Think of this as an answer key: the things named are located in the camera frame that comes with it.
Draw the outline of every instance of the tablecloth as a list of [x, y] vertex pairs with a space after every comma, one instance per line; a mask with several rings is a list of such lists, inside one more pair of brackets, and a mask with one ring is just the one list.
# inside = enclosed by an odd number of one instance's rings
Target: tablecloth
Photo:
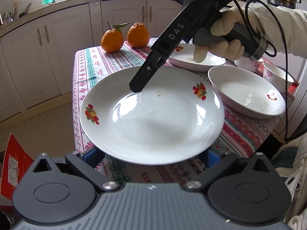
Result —
[[[93, 146], [83, 132], [79, 120], [79, 111], [85, 95], [104, 77], [127, 67], [142, 65], [155, 41], [154, 38], [150, 39], [148, 47], [141, 49], [133, 49], [125, 42], [122, 49], [116, 53], [106, 53], [100, 46], [76, 52], [73, 71], [73, 124], [77, 151], [83, 152]], [[210, 83], [208, 73], [195, 73]], [[289, 94], [288, 106], [293, 100], [294, 97]], [[274, 117], [258, 120], [244, 116], [226, 104], [224, 107], [223, 130], [212, 147], [219, 152], [234, 152], [240, 157], [250, 157], [281, 119], [281, 117]], [[106, 155], [96, 169], [119, 184], [133, 181], [179, 182], [183, 185], [201, 174], [206, 167], [196, 157], [171, 165], [142, 166], [126, 163]]]

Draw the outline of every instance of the cardboard box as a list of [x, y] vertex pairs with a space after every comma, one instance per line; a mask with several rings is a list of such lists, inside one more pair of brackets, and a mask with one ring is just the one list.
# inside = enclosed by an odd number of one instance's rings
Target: cardboard box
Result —
[[33, 159], [10, 134], [6, 150], [0, 152], [0, 209], [3, 211], [13, 211], [13, 192], [32, 162]]

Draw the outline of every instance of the orange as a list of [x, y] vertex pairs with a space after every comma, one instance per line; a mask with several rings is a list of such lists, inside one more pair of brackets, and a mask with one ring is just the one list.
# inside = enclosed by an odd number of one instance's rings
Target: orange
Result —
[[107, 53], [115, 53], [124, 45], [124, 37], [117, 29], [108, 30], [101, 38], [100, 45]]
[[149, 40], [149, 32], [142, 23], [135, 23], [128, 31], [127, 42], [132, 47], [146, 47], [149, 43]]

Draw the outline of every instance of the shallow white bowl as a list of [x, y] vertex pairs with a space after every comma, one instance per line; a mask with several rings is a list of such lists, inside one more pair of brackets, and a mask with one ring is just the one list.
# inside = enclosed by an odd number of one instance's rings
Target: shallow white bowl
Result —
[[241, 57], [240, 59], [234, 61], [234, 64], [237, 67], [253, 73], [258, 70], [261, 63], [263, 63], [263, 59], [260, 59], [259, 61], [251, 61], [250, 59], [244, 57]]
[[208, 76], [222, 100], [246, 116], [271, 118], [283, 114], [286, 109], [280, 92], [255, 73], [222, 66], [211, 68]]
[[195, 48], [193, 44], [179, 44], [178, 46], [168, 58], [177, 67], [191, 71], [207, 72], [211, 67], [221, 66], [226, 62], [225, 59], [208, 52], [205, 60], [197, 63], [193, 59]]
[[[263, 78], [270, 82], [280, 93], [286, 92], [286, 72], [270, 63], [263, 64]], [[287, 88], [294, 82], [293, 78], [288, 74]]]
[[[133, 93], [129, 82], [138, 69], [107, 76], [85, 96], [80, 121], [93, 144], [117, 159], [144, 165], [177, 163], [210, 147], [224, 125], [224, 106], [215, 90], [194, 73], [162, 66], [142, 92]], [[200, 83], [205, 91], [196, 88]]]

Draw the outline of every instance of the black cable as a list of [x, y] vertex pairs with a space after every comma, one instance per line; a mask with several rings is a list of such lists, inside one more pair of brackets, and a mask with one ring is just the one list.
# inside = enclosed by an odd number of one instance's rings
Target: black cable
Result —
[[[285, 34], [284, 34], [284, 31], [283, 31], [283, 29], [282, 29], [282, 26], [281, 26], [279, 20], [277, 19], [276, 15], [274, 15], [273, 11], [272, 11], [272, 10], [269, 8], [269, 6], [266, 5], [264, 2], [262, 2], [262, 1], [260, 1], [260, 0], [249, 0], [249, 1], [246, 3], [246, 5], [245, 5], [245, 16], [244, 16], [244, 15], [243, 15], [243, 11], [242, 11], [242, 9], [240, 8], [239, 3], [238, 3], [236, 0], [234, 0], [234, 3], [235, 3], [235, 5], [237, 6], [237, 8], [239, 9], [239, 12], [240, 12], [240, 14], [241, 14], [241, 16], [242, 16], [242, 19], [243, 19], [243, 22], [244, 22], [244, 24], [245, 24], [245, 27], [246, 27], [246, 29], [247, 29], [247, 31], [248, 31], [248, 34], [250, 35], [250, 37], [252, 38], [252, 40], [254, 41], [254, 43], [256, 43], [257, 45], [259, 45], [259, 44], [257, 43], [257, 41], [254, 39], [252, 33], [255, 35], [255, 37], [257, 37], [257, 38], [259, 38], [259, 39], [261, 38], [261, 36], [258, 35], [258, 34], [255, 32], [255, 30], [252, 28], [251, 23], [250, 23], [250, 21], [249, 21], [249, 17], [248, 17], [248, 5], [251, 4], [252, 2], [257, 2], [257, 3], [262, 4], [262, 5], [271, 13], [271, 15], [274, 17], [274, 19], [275, 19], [275, 21], [277, 22], [277, 25], [278, 25], [278, 27], [279, 27], [279, 30], [280, 30], [280, 33], [281, 33], [282, 42], [283, 42], [284, 47], [285, 47], [285, 55], [286, 55], [286, 83], [285, 83], [285, 88], [286, 88], [286, 132], [285, 132], [284, 140], [285, 140], [286, 142], [288, 142], [288, 141], [291, 141], [291, 140], [295, 139], [295, 138], [294, 138], [295, 136], [289, 137], [289, 138], [287, 137], [287, 136], [288, 136], [288, 49], [287, 49], [287, 42], [286, 42]], [[267, 41], [267, 43], [268, 43], [269, 45], [271, 45], [272, 48], [274, 49], [274, 54], [269, 54], [267, 51], [266, 51], [265, 53], [266, 53], [268, 56], [275, 57], [275, 56], [277, 55], [277, 50], [276, 50], [275, 46], [274, 46], [271, 42], [269, 42], [269, 41]]]

